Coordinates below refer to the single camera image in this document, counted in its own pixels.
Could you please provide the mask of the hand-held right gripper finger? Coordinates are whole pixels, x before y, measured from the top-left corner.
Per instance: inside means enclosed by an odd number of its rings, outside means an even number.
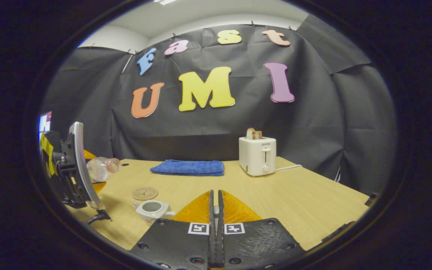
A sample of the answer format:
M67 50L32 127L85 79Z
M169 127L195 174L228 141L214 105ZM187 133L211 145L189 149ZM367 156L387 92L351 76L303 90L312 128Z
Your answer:
M148 265L165 270L209 270L211 241L216 236L214 191L203 193L190 203L197 206L188 218L203 218L202 222L156 219L130 253Z
M225 270L277 270L306 251L276 218L263 219L234 195L218 191L217 247Z

